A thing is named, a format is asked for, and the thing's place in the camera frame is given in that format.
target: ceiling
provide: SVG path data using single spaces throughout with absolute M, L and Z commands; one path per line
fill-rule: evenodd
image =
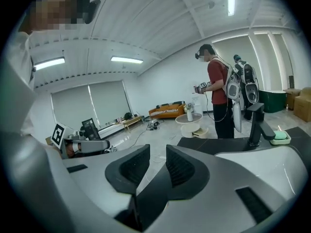
M 176 51 L 209 36 L 241 28 L 295 28 L 280 0 L 101 0 L 92 23 L 76 29 L 35 33 L 30 39 L 34 63 L 64 55 L 66 63 L 35 73 L 35 86 L 98 73 L 145 72 Z M 111 62 L 112 56 L 144 60 Z

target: white floor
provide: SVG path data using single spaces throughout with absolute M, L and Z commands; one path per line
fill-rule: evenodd
M 280 126 L 280 128 L 283 130 L 298 126 L 311 136 L 311 122 L 304 122 L 303 120 L 294 116 L 292 111 L 284 110 L 271 114 L 265 113 L 265 121 L 271 126 L 273 130 L 278 130 L 278 126 Z M 204 114 L 200 124 L 202 128 L 206 127 L 209 129 L 209 138 L 217 138 L 214 122 L 207 114 Z M 150 182 L 151 179 L 153 179 L 153 177 L 165 164 L 166 145 L 177 145 L 182 137 L 180 133 L 180 125 L 175 122 L 175 119 L 165 119 L 159 127 L 160 128 L 158 130 L 146 131 L 147 122 L 145 124 L 140 122 L 130 126 L 130 132 L 122 131 L 107 139 L 112 145 L 116 146 L 119 151 L 131 147 L 136 140 L 136 146 L 150 144 L 150 166 L 138 187 L 138 193 L 143 190 L 143 188 Z M 248 137 L 248 132 L 250 132 L 250 129 L 251 123 L 243 120 L 242 133 L 235 131 L 235 138 Z

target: man in red shirt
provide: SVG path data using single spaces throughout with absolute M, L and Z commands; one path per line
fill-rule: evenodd
M 200 58 L 203 58 L 204 62 L 209 62 L 207 72 L 212 85 L 203 88 L 202 93 L 213 92 L 212 104 L 218 139 L 234 138 L 232 100 L 227 98 L 223 90 L 228 69 L 222 62 L 217 60 L 217 55 L 210 44 L 204 44 L 200 47 Z

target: white vase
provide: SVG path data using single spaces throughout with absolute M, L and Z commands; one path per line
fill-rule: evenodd
M 187 110 L 187 117 L 188 117 L 188 121 L 189 121 L 189 122 L 192 122 L 192 121 L 193 121 L 193 117 L 192 117 L 191 110 Z

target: green tub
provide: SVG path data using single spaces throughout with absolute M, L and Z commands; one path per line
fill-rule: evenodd
M 285 91 L 259 91 L 259 101 L 264 103 L 264 112 L 274 113 L 284 109 L 286 103 Z

